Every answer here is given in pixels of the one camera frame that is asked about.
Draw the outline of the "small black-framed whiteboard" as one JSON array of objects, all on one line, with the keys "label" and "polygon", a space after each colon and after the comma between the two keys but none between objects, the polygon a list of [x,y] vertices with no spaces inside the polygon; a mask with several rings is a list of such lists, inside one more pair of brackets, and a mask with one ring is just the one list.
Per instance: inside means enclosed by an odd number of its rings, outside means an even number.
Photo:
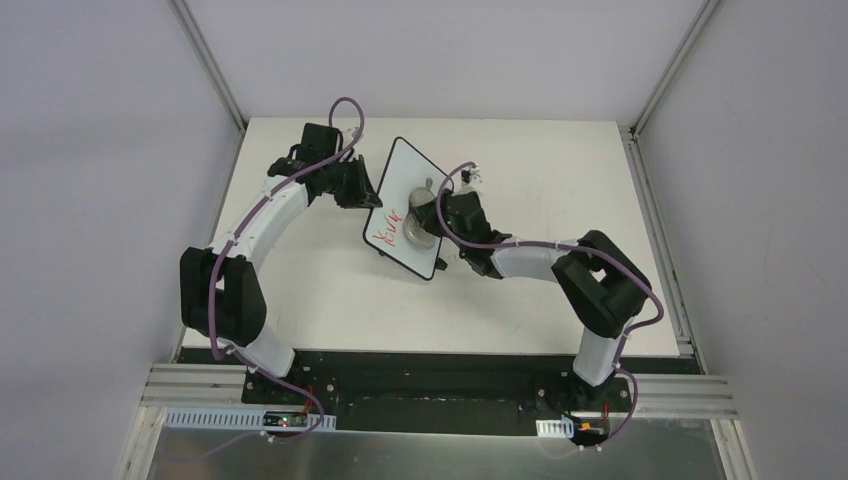
[{"label": "small black-framed whiteboard", "polygon": [[393,140],[377,194],[382,202],[368,214],[364,242],[419,278],[437,270],[442,239],[423,229],[415,209],[431,204],[446,173],[402,137]]}]

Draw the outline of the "silver mesh sponge eraser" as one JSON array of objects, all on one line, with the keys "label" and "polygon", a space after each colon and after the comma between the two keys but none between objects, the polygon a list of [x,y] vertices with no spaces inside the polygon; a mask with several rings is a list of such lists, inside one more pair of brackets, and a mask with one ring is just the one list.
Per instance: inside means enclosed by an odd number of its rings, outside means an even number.
[{"label": "silver mesh sponge eraser", "polygon": [[408,197],[408,212],[404,220],[404,234],[409,243],[419,250],[429,250],[435,245],[435,235],[425,228],[428,213],[425,206],[435,200],[433,179],[428,177],[423,186],[413,189]]}]

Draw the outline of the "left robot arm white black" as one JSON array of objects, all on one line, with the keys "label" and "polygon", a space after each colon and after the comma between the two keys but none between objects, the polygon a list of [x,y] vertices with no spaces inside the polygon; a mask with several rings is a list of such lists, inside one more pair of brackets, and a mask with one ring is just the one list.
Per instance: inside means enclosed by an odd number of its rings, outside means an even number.
[{"label": "left robot arm white black", "polygon": [[382,202],[361,155],[359,129],[308,123],[301,140],[268,169],[251,205],[206,247],[189,247],[179,261],[181,320],[209,338],[219,354],[233,353],[270,373],[266,389],[281,404],[297,402],[305,378],[291,367],[295,351],[270,327],[258,272],[286,228],[322,195],[343,209]]}]

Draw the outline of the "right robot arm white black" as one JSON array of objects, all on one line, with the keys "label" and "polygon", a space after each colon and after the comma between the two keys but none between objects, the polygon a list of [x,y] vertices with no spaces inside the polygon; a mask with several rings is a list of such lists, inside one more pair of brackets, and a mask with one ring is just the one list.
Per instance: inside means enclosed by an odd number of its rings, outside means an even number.
[{"label": "right robot arm white black", "polygon": [[541,280],[561,288],[584,327],[567,384],[569,400],[583,410],[603,402],[625,329],[652,293],[650,281],[618,246],[598,230],[576,242],[521,241],[491,227],[473,191],[426,193],[409,204],[414,222],[430,235],[451,239],[478,275]]}]

